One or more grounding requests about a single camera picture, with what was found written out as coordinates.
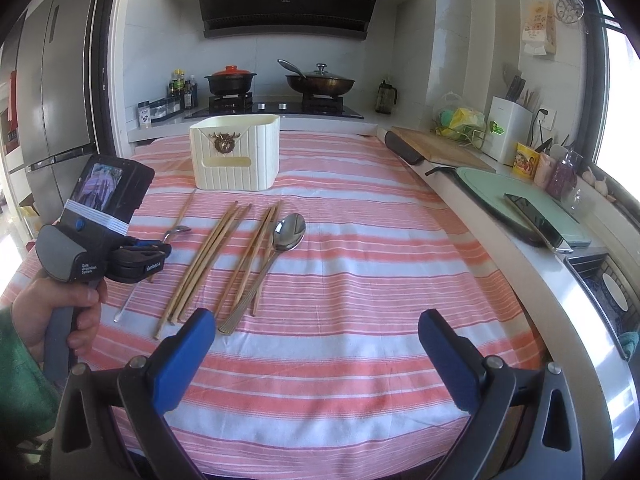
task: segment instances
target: wooden cutting board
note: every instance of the wooden cutting board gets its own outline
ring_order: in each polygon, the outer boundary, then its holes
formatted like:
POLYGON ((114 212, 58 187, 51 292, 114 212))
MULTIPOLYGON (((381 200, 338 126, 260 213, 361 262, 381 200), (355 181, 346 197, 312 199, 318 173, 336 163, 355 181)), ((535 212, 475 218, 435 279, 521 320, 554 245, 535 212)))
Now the wooden cutting board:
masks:
POLYGON ((471 150, 456 142, 431 133, 418 132, 394 126, 391 131, 434 164, 444 164, 455 168, 477 168, 495 173, 494 168, 475 156, 471 150))

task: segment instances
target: green cutting board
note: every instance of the green cutting board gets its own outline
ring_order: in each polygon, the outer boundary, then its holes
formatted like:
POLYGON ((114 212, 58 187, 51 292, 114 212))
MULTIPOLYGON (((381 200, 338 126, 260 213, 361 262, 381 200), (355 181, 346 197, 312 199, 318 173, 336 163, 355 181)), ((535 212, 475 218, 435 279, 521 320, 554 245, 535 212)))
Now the green cutting board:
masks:
POLYGON ((538 186, 517 178, 488 173, 475 168, 457 168, 456 173, 480 200, 511 221, 517 222, 526 230, 532 231, 527 221, 507 203, 504 197, 505 193, 529 200, 551 222, 551 225, 558 230, 571 247, 586 246, 591 243, 590 236, 581 225, 538 186))

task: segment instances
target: wooden chopstick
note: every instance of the wooden chopstick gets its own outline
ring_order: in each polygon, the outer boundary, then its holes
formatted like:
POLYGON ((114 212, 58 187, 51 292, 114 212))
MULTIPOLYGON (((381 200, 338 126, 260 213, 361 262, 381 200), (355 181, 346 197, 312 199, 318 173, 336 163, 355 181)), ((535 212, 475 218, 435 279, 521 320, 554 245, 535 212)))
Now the wooden chopstick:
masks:
POLYGON ((273 217, 276 213, 277 206, 271 206, 268 211, 265 213, 264 221, 258 229, 258 232, 254 236, 252 240, 252 249, 249 257, 244 261, 244 275, 242 276, 242 281, 240 281, 240 286, 238 287, 238 291, 236 292, 236 298, 233 302, 233 308, 238 306, 240 303, 240 298, 242 298, 242 294, 244 293, 244 288, 246 287, 246 282, 249 281, 249 276, 251 275, 251 268, 254 265, 255 257, 258 255, 258 251, 262 246, 262 242, 264 237, 268 234, 268 229, 271 226, 271 221, 273 221, 273 217))
POLYGON ((204 243, 201 245, 200 249, 196 253, 196 256, 194 257, 193 261, 191 262, 191 265, 189 265, 189 267, 187 268, 186 272, 182 275, 182 278, 180 279, 180 282, 178 283, 178 286, 176 286, 176 288, 174 290, 174 294, 173 294, 172 298, 169 300, 169 303, 167 304, 164 312, 162 313, 162 317, 160 318, 160 321, 158 322, 158 329, 156 330, 156 333, 154 335, 155 339, 160 339, 160 333, 162 332, 162 329, 164 328, 167 320, 169 319, 169 317, 173 313, 175 304, 180 299, 180 297, 182 295, 183 287, 187 283, 187 280, 190 278, 191 272, 196 267, 196 265, 199 263, 202 255, 206 252, 207 248, 213 243, 213 241, 215 240, 215 238, 219 234, 219 232, 222 230, 222 227, 225 225, 225 223, 228 220, 228 218, 236 210, 237 206, 238 206, 238 201, 233 202, 232 205, 229 206, 229 208, 226 210, 226 212, 223 215, 223 217, 215 225, 215 227, 211 230, 211 232, 209 233, 209 235, 205 239, 204 243))
MULTIPOLYGON (((182 209, 180 209, 180 212, 178 213, 178 218, 175 219, 174 225, 172 225, 170 227, 170 230, 174 229, 175 227, 178 227, 178 225, 180 225, 180 222, 182 222, 182 219, 184 218, 184 215, 187 214, 187 211, 189 209, 189 206, 191 205, 191 202, 193 202, 193 197, 196 196, 196 191, 197 191, 197 189, 194 189, 193 191, 191 191, 191 193, 187 197, 187 200, 184 201, 184 205, 182 206, 182 209)), ((149 276, 149 279, 147 281, 149 283, 153 283, 155 278, 156 278, 156 275, 152 274, 151 276, 149 276)))
POLYGON ((236 267, 236 270, 234 270, 234 272, 231 274, 231 278, 229 278, 229 281, 226 284, 225 290, 222 293, 222 296, 220 297, 220 299, 218 300, 218 304, 216 305, 216 308, 215 308, 215 310, 213 312, 214 316, 218 315, 218 312, 220 312, 220 308, 222 308, 222 305, 225 303, 226 297, 229 295, 229 292, 231 291, 231 288, 234 286, 234 283, 236 281, 236 277, 238 276, 238 274, 240 273, 240 271, 244 267, 244 261, 247 259, 247 256, 252 251, 255 239, 257 238, 258 234, 260 233, 260 231, 262 229, 262 226, 269 219, 270 211, 271 211, 271 208, 267 209, 267 211, 265 212, 264 217, 262 218, 262 222, 260 222, 260 226, 258 227, 258 230, 254 233, 254 236, 252 236, 251 240, 249 241, 249 244, 247 245, 246 249, 242 253, 242 256, 240 257, 240 261, 238 262, 238 266, 236 267))
POLYGON ((200 277, 200 274, 204 270, 204 267, 206 266, 206 263, 209 260, 209 255, 212 248, 217 246, 220 243, 220 240, 222 240, 222 238, 226 234, 226 231, 228 230, 229 226, 233 223, 237 214, 240 212, 240 209, 241 208, 236 207, 231 212, 230 215, 226 216, 224 221, 220 221, 216 225, 215 234, 210 237, 209 243, 204 247, 204 250, 200 252, 200 256, 195 266, 193 267, 193 269, 191 269, 191 272, 188 275, 187 281, 185 282, 180 292, 180 296, 178 297, 178 300, 175 302, 175 305, 173 307, 171 317, 169 318, 169 323, 171 323, 172 325, 176 323, 178 316, 180 315, 180 311, 184 306, 184 300, 188 298, 190 292, 193 290, 193 285, 197 282, 198 278, 200 277))
POLYGON ((183 296, 184 301, 182 305, 178 304, 174 310, 174 314, 172 316, 172 321, 180 321, 184 322, 183 316, 187 313, 188 307, 193 301, 193 298, 196 295, 196 292, 202 285, 202 283, 207 279, 207 275, 209 273, 209 269, 216 262, 218 257, 220 256, 222 249, 226 246, 228 241, 233 236, 233 233, 238 229, 238 226, 244 220, 247 213, 251 210, 252 204, 247 205, 242 209, 237 209, 237 216, 231 217, 227 225, 220 231, 220 235, 216 239, 216 241, 211 246, 209 253, 207 253, 206 258, 204 259, 201 268, 198 270, 199 274, 197 275, 197 279, 194 280, 193 286, 191 287, 191 291, 188 293, 188 297, 185 298, 186 294, 183 296))
MULTIPOLYGON (((273 228, 274 228, 274 224, 280 220, 280 211, 283 209, 284 206, 284 200, 280 200, 277 204, 276 204, 276 211, 273 214, 273 218, 271 219, 270 222, 270 229, 269 229, 269 237, 267 239, 267 246, 264 248, 264 256, 262 257, 262 261, 266 262, 269 257, 271 256, 271 254, 273 254, 273 228)), ((262 286, 264 284, 264 280, 262 280, 262 283, 260 284, 260 286, 258 287, 257 292, 255 293, 254 296, 254 304, 252 305, 252 309, 251 309, 251 315, 255 316, 258 313, 258 304, 260 303, 260 294, 262 293, 262 286)))

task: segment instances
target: window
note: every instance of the window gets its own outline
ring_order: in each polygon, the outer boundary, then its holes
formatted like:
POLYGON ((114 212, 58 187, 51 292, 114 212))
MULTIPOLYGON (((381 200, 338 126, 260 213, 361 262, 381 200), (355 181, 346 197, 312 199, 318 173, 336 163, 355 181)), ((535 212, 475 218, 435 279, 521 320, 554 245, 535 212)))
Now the window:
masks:
MULTIPOLYGON (((599 3, 602 14, 613 17, 606 4, 599 3)), ((640 59, 618 22, 602 21, 609 58, 609 98, 595 163, 640 200, 640 120, 634 116, 639 105, 640 59)))
POLYGON ((640 231, 640 59, 603 0, 584 1, 585 91, 574 148, 640 231))

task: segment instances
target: green sleeve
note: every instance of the green sleeve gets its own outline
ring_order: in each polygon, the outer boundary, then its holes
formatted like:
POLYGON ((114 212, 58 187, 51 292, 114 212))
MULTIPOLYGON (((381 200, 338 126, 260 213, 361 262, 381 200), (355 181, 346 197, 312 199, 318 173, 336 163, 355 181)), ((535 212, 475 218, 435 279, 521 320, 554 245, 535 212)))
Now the green sleeve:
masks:
POLYGON ((59 402, 15 332, 11 308, 0 309, 0 433, 9 444, 47 433, 59 402))

